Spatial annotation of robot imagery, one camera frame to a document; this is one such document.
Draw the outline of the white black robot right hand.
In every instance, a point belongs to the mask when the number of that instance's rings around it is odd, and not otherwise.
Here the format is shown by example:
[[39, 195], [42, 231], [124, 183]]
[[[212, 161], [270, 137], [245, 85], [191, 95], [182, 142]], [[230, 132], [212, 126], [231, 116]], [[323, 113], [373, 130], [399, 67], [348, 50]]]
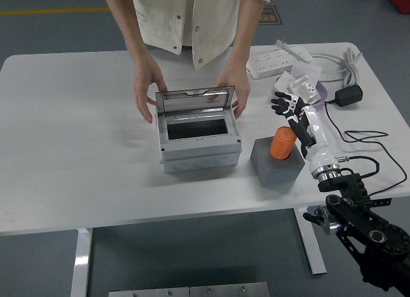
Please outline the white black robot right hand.
[[324, 181], [340, 175], [340, 166], [329, 150], [324, 128], [316, 109], [301, 97], [291, 93], [275, 92], [272, 109], [282, 115], [301, 143], [300, 151], [309, 161], [314, 179]]

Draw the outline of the person's right hand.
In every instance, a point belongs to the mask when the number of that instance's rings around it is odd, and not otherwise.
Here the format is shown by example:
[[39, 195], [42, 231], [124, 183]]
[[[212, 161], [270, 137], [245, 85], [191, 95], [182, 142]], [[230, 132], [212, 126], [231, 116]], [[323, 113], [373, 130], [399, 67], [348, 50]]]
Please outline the person's right hand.
[[147, 95], [148, 89], [152, 84], [157, 86], [159, 92], [165, 92], [168, 88], [164, 82], [160, 67], [149, 53], [136, 57], [133, 60], [133, 65], [133, 90], [136, 108], [144, 120], [151, 124], [153, 117], [148, 105], [156, 106], [156, 101]]

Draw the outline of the person's left hand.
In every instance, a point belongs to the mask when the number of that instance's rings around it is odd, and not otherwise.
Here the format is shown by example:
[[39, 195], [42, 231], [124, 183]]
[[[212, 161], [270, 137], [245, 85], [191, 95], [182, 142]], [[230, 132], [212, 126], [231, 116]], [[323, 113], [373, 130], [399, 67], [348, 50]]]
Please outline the person's left hand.
[[227, 63], [216, 81], [216, 87], [233, 86], [236, 100], [232, 103], [235, 119], [238, 119], [246, 108], [250, 94], [250, 84], [245, 65]]

